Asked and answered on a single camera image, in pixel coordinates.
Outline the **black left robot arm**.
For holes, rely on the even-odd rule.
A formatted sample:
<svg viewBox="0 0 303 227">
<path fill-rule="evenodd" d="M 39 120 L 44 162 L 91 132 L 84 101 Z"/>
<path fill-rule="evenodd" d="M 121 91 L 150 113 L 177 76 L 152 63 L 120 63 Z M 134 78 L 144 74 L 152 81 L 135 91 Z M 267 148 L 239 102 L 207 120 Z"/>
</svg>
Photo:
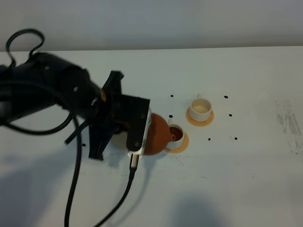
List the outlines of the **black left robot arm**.
<svg viewBox="0 0 303 227">
<path fill-rule="evenodd" d="M 31 54 L 17 66 L 15 61 L 0 68 L 0 123 L 29 135 L 50 135 L 74 122 L 74 132 L 65 140 L 80 140 L 89 129 L 89 157 L 102 159 L 114 134 L 132 131 L 135 99 L 122 94 L 120 71 L 111 71 L 102 87 L 96 85 L 86 69 L 48 53 Z M 59 105 L 69 112 L 59 126 L 35 131 L 13 125 L 15 120 Z M 76 117 L 84 121 L 79 123 Z"/>
</svg>

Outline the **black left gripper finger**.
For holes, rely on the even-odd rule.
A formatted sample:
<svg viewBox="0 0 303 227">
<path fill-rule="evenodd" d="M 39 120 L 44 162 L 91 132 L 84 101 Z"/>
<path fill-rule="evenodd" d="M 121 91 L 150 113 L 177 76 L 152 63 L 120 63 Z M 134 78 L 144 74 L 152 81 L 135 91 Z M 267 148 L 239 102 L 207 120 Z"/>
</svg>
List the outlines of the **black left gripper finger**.
<svg viewBox="0 0 303 227">
<path fill-rule="evenodd" d="M 121 71 L 112 70 L 102 89 L 106 92 L 122 94 L 121 80 L 123 78 L 124 74 Z"/>
<path fill-rule="evenodd" d="M 115 131 L 115 128 L 89 125 L 89 158 L 103 161 L 103 152 Z"/>
</svg>

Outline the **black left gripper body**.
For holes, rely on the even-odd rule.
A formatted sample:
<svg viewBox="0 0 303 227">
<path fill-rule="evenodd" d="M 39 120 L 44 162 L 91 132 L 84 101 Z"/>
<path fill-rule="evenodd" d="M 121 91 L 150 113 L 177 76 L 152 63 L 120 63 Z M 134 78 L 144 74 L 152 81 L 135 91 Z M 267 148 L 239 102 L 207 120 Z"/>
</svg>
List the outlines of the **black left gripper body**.
<svg viewBox="0 0 303 227">
<path fill-rule="evenodd" d="M 90 135 L 113 135 L 129 131 L 133 116 L 133 97 L 122 94 L 121 89 L 94 87 L 93 91 Z"/>
</svg>

